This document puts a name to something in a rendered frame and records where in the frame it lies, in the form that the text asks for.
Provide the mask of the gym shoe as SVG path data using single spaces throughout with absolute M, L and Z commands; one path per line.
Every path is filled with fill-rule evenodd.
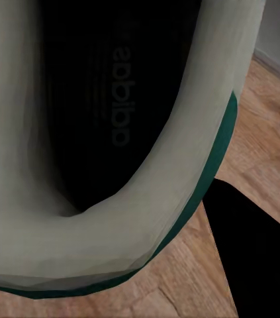
M 144 268 L 230 144 L 266 0 L 0 0 L 0 291 Z

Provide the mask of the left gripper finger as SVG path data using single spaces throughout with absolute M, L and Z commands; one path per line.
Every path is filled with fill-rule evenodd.
M 280 223 L 216 178 L 202 201 L 239 318 L 280 318 Z

